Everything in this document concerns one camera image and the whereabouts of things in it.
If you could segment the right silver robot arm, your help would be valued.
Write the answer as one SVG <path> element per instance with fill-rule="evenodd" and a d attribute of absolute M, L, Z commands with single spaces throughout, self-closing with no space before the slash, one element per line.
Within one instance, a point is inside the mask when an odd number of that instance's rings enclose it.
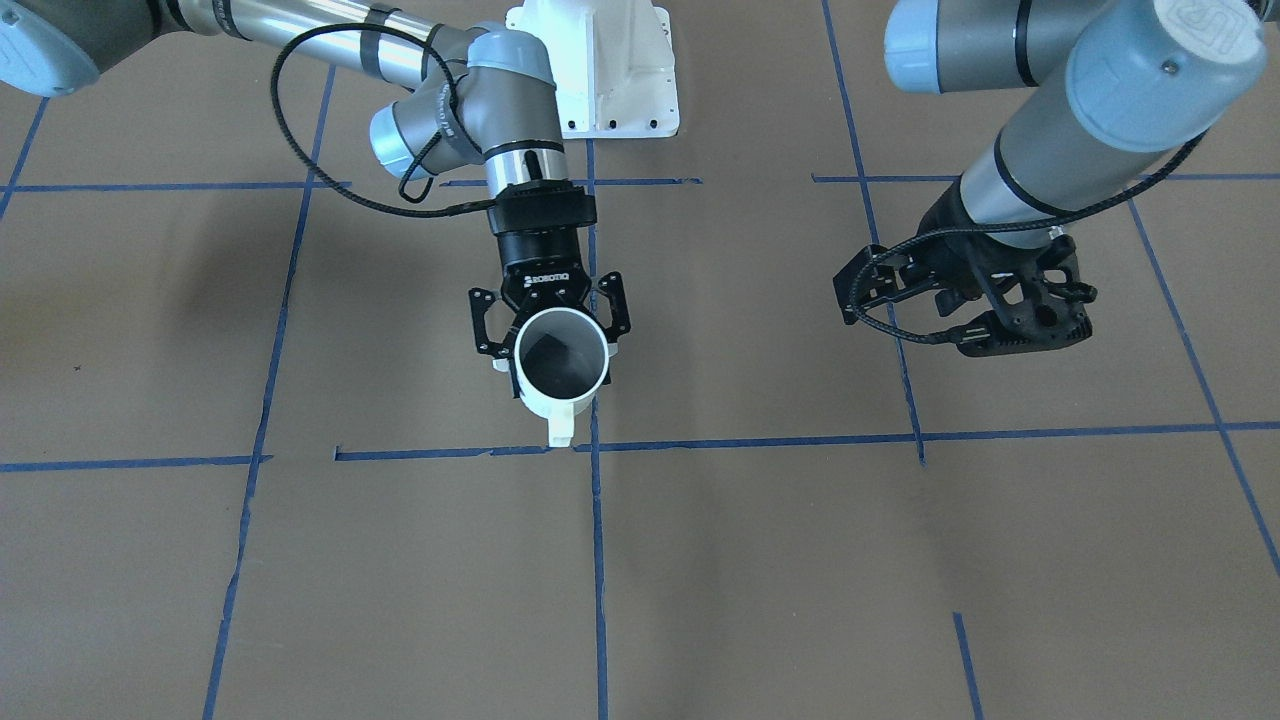
<path fill-rule="evenodd" d="M 616 354 L 631 322 L 618 273 L 589 275 L 580 234 L 595 199 L 571 181 L 544 44 L 502 24 L 449 26 L 375 1 L 5 1 L 3 82 L 42 97 L 95 85 L 172 35 L 271 47 L 268 96 L 278 129 L 311 178 L 371 211 L 415 220 L 483 215 L 500 254 L 500 287 L 472 292 L 476 350 L 497 364 L 531 351 Z M 325 172 L 284 109 L 289 64 L 399 88 L 369 127 L 396 201 Z"/>

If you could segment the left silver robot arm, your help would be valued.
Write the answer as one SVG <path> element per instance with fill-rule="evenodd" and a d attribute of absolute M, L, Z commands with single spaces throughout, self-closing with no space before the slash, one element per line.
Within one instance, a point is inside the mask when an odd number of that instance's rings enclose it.
<path fill-rule="evenodd" d="M 900 1 L 884 67 L 911 94 L 1029 97 L 916 233 L 833 279 L 847 324 L 964 351 L 1091 333 L 1066 228 L 1172 173 L 1262 76 L 1266 1 Z"/>

